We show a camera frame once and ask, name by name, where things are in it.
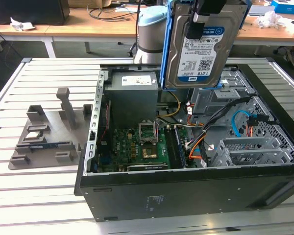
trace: black box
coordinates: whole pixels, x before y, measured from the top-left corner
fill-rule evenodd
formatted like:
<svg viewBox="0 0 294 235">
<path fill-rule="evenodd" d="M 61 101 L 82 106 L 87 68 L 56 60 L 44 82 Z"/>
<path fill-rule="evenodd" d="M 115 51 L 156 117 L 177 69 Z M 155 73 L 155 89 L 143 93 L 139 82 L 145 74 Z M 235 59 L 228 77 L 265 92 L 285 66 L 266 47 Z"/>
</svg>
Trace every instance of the black box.
<svg viewBox="0 0 294 235">
<path fill-rule="evenodd" d="M 69 16 L 68 0 L 0 0 L 0 24 L 19 22 L 62 25 Z"/>
</svg>

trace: black computer case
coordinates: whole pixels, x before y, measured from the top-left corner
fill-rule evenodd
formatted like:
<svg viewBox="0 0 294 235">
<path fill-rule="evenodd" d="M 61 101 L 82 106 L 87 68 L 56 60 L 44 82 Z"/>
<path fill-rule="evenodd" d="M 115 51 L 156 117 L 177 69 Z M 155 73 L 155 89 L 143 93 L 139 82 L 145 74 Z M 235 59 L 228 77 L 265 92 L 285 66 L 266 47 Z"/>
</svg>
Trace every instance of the black computer case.
<svg viewBox="0 0 294 235">
<path fill-rule="evenodd" d="M 69 16 L 68 0 L 0 0 L 0 24 L 19 22 L 62 25 Z"/>
<path fill-rule="evenodd" d="M 294 143 L 294 121 L 252 69 L 229 66 L 248 78 Z M 83 174 L 89 154 L 80 159 L 74 193 L 85 197 L 97 222 L 266 210 L 294 194 L 294 162 Z"/>
</svg>

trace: yellow wire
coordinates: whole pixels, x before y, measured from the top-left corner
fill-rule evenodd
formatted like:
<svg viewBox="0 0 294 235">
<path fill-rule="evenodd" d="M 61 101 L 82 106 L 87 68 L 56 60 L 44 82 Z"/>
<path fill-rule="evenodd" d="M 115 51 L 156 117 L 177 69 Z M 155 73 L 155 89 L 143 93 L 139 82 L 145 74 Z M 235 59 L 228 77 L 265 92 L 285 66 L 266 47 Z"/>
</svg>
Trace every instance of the yellow wire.
<svg viewBox="0 0 294 235">
<path fill-rule="evenodd" d="M 157 117 L 161 117 L 161 118 L 171 117 L 171 116 L 177 114 L 180 111 L 180 109 L 181 109 L 181 102 L 180 102 L 180 100 L 172 92 L 170 92 L 170 94 L 172 94 L 174 96 L 174 98 L 177 100 L 177 103 L 178 103 L 177 110 L 175 112 L 171 113 L 171 114 L 157 115 Z"/>
</svg>

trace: black cable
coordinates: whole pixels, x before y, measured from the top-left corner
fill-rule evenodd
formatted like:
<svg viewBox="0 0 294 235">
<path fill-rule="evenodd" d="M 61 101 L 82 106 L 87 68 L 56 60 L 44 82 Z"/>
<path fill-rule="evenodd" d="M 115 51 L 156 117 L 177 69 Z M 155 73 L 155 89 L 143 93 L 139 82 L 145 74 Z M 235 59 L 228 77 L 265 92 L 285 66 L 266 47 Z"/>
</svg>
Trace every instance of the black cable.
<svg viewBox="0 0 294 235">
<path fill-rule="evenodd" d="M 206 121 L 206 123 L 202 126 L 200 130 L 200 134 L 192 139 L 189 143 L 188 146 L 192 145 L 193 143 L 197 143 L 199 139 L 201 139 L 204 135 L 206 135 L 207 130 L 214 124 L 218 119 L 223 117 L 227 112 L 236 104 L 239 103 L 245 103 L 249 102 L 252 99 L 251 96 L 235 99 L 229 103 L 227 103 L 225 106 L 223 106 L 221 109 L 216 111 L 212 116 Z"/>
<path fill-rule="evenodd" d="M 139 13 L 141 11 L 141 4 L 142 4 L 142 0 L 139 0 L 138 2 L 138 7 L 137 7 L 137 16 L 136 16 L 136 26 L 135 26 L 135 34 L 136 34 L 136 39 L 135 39 L 135 42 L 136 42 L 136 51 L 138 51 L 137 49 L 137 38 L 138 38 L 138 20 L 139 20 Z"/>
<path fill-rule="evenodd" d="M 6 41 L 6 43 L 8 43 L 8 41 L 0 34 L 0 37 L 4 40 L 4 41 Z M 21 58 L 21 59 L 23 59 L 23 57 L 21 56 L 21 54 L 19 54 L 15 49 L 14 49 L 14 47 L 12 47 L 12 45 L 11 44 L 9 44 L 8 43 L 8 45 L 15 51 L 15 53 L 17 53 L 17 55 Z"/>
<path fill-rule="evenodd" d="M 86 7 L 88 14 L 89 14 L 92 18 L 94 18 L 94 19 L 96 19 L 96 20 L 100 20 L 100 21 L 107 21 L 107 22 L 128 21 L 129 19 L 128 19 L 128 18 L 125 18 L 124 16 L 129 16 L 129 15 L 132 16 L 132 14 L 135 14 L 135 12 L 130 12 L 130 13 L 123 14 L 123 15 L 120 15 L 120 16 L 114 16 L 114 17 L 102 18 L 102 17 L 99 17 L 99 16 L 101 15 L 102 12 L 105 12 L 105 11 L 101 10 L 100 8 L 94 8 L 94 9 L 92 9 L 91 11 L 89 11 L 89 9 L 88 9 L 88 6 L 89 6 L 89 5 L 87 5 L 87 7 Z M 99 10 L 99 13 L 98 13 L 97 16 L 95 16 L 95 15 L 92 14 L 92 12 L 95 11 L 95 10 Z M 114 10 L 112 10 L 112 11 L 109 11 L 109 12 L 105 12 L 105 13 L 112 13 L 112 12 L 114 12 L 115 10 L 116 10 L 116 9 L 114 9 Z"/>
<path fill-rule="evenodd" d="M 170 116 L 170 118 L 172 118 L 172 120 L 175 121 L 175 123 L 178 123 L 178 121 L 175 119 L 174 116 L 175 116 L 175 115 Z"/>
</svg>

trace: aluminum extrusion table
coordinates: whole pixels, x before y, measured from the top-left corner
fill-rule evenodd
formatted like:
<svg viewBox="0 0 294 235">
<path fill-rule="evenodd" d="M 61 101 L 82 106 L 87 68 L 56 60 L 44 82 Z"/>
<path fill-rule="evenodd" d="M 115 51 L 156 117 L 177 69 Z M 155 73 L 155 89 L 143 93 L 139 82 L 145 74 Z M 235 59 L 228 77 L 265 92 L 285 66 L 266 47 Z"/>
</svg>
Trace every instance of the aluminum extrusion table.
<svg viewBox="0 0 294 235">
<path fill-rule="evenodd" d="M 83 197 L 73 195 L 77 166 L 8 169 L 31 104 L 60 109 L 55 93 L 69 87 L 74 108 L 93 100 L 100 63 L 126 58 L 32 59 L 22 62 L 0 93 L 0 234 L 294 234 L 294 196 L 269 211 L 245 211 L 96 223 Z M 294 82 L 274 62 L 230 58 L 249 64 L 294 117 Z"/>
</svg>

